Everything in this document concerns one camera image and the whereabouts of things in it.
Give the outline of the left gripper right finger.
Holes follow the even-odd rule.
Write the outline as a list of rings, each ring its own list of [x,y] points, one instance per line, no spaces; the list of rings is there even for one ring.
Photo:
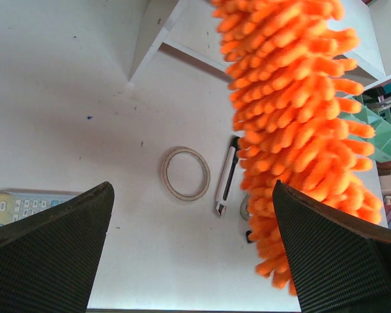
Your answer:
[[[391,312],[391,230],[278,181],[272,200],[302,312]]]

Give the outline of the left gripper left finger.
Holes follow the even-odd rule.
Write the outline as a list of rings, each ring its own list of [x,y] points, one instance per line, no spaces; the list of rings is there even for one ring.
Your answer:
[[[0,312],[85,312],[114,203],[103,182],[21,220],[0,222]]]

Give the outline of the white black utility knife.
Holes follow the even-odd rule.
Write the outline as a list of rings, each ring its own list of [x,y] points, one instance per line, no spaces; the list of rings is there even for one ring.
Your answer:
[[[227,208],[227,200],[235,168],[239,162],[238,151],[240,137],[233,136],[229,142],[229,147],[222,167],[218,188],[215,194],[215,210],[218,216],[222,216]]]

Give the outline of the orange microfiber duster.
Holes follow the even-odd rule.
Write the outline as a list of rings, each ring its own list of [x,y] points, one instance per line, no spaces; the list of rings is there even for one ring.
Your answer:
[[[363,86],[347,79],[357,62],[353,28],[333,30],[340,1],[214,1],[220,50],[229,63],[228,88],[242,132],[241,187],[250,196],[249,224],[261,258],[259,275],[296,294],[272,193],[278,181],[357,218],[380,223],[382,201],[356,176],[373,164],[374,129],[346,121],[358,113]]]

